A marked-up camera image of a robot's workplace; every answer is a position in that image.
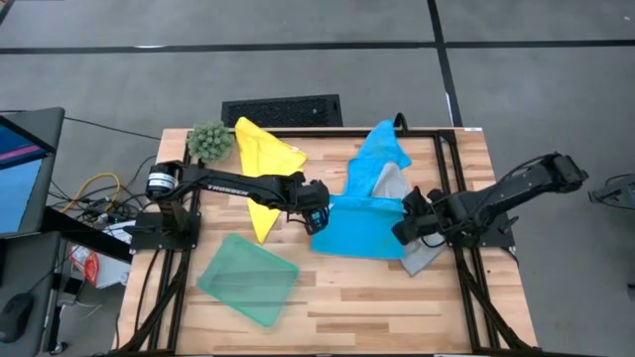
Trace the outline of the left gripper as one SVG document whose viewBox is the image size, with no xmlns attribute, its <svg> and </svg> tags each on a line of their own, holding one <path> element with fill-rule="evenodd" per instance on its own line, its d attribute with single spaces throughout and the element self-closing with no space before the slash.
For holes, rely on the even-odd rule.
<svg viewBox="0 0 635 357">
<path fill-rule="evenodd" d="M 329 220 L 329 191 L 321 180 L 311 180 L 308 184 L 302 184 L 296 189 L 296 209 L 301 214 L 318 211 L 318 213 L 305 214 L 305 229 L 310 236 L 322 231 Z"/>
</svg>

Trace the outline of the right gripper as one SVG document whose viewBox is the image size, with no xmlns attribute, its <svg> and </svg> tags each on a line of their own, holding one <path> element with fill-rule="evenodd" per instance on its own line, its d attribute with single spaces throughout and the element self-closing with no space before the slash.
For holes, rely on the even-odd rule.
<svg viewBox="0 0 635 357">
<path fill-rule="evenodd" d="M 404 197 L 404 211 L 406 219 L 391 228 L 402 246 L 408 245 L 416 238 L 434 233 L 445 233 L 443 217 L 421 194 L 417 186 Z"/>
</svg>

